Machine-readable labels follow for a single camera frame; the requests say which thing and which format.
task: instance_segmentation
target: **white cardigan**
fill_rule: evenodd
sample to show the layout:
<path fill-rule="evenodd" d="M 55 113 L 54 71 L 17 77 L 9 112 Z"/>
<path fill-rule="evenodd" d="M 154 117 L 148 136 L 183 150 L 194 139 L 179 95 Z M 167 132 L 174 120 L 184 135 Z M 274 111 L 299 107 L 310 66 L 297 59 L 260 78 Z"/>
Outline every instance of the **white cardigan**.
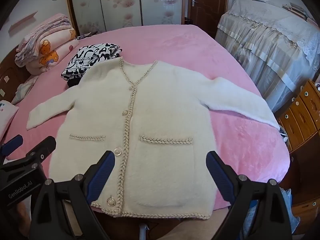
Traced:
<path fill-rule="evenodd" d="M 50 162 L 56 182 L 83 174 L 106 150 L 115 153 L 115 167 L 92 203 L 106 214 L 208 219 L 217 191 L 205 163 L 216 150 L 209 109 L 279 125 L 263 98 L 223 78 L 161 61 L 150 65 L 122 58 L 94 65 L 79 85 L 33 109 L 27 130 L 69 110 Z M 130 83 L 148 69 L 139 84 Z"/>

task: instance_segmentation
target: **wardrobe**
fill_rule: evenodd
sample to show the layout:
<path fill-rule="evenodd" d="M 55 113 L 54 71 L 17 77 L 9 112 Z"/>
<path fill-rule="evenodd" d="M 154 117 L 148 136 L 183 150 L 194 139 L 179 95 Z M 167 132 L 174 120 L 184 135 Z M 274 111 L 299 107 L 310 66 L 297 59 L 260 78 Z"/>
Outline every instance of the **wardrobe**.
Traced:
<path fill-rule="evenodd" d="M 80 35 L 119 28 L 181 24 L 182 0 L 71 0 Z"/>

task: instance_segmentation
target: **black and white garment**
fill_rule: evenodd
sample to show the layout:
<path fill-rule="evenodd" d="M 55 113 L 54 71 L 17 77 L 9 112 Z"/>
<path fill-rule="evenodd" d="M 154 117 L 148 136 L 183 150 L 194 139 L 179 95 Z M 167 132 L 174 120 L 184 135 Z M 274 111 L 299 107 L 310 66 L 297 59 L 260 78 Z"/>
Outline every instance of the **black and white garment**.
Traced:
<path fill-rule="evenodd" d="M 119 57 L 121 51 L 120 46 L 111 43 L 84 46 L 70 60 L 67 68 L 61 73 L 61 77 L 65 80 L 82 78 L 87 69 L 94 64 Z"/>

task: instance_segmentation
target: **wooden nightstand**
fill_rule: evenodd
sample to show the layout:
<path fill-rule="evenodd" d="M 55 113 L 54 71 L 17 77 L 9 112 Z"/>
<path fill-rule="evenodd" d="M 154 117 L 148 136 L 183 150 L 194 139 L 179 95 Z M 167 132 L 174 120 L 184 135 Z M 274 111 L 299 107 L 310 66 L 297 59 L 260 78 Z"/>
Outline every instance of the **wooden nightstand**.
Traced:
<path fill-rule="evenodd" d="M 288 134 L 291 158 L 280 186 L 292 190 L 292 213 L 301 218 L 294 233 L 303 234 L 320 212 L 320 92 L 311 80 L 278 122 Z"/>

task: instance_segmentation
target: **pink bedsheet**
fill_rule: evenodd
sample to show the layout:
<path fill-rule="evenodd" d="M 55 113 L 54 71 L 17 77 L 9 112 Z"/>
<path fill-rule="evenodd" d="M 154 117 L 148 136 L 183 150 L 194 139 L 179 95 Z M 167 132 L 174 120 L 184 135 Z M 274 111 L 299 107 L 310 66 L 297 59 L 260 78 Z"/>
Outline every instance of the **pink bedsheet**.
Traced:
<path fill-rule="evenodd" d="M 148 64 L 158 59 L 198 71 L 209 79 L 223 77 L 259 95 L 254 83 L 238 62 L 196 26 L 153 25 L 102 33 L 80 40 L 79 46 L 57 66 L 40 75 L 30 93 L 20 102 L 20 108 L 5 140 L 8 141 L 15 135 L 21 134 L 24 142 L 10 155 L 10 159 L 22 158 L 47 136 L 56 136 L 66 113 L 26 131 L 29 112 L 38 104 L 67 89 L 67 82 L 60 77 L 60 74 L 78 48 L 104 42 L 120 45 L 123 49 L 121 56 L 127 62 Z M 236 173 L 246 174 L 251 180 L 262 182 L 270 178 L 282 180 L 289 168 L 289 153 L 274 127 L 233 112 L 211 111 L 210 115 L 217 151 L 226 164 L 231 165 Z M 49 161 L 50 157 L 43 162 L 46 173 Z M 214 209 L 227 205 L 228 203 L 218 194 Z"/>

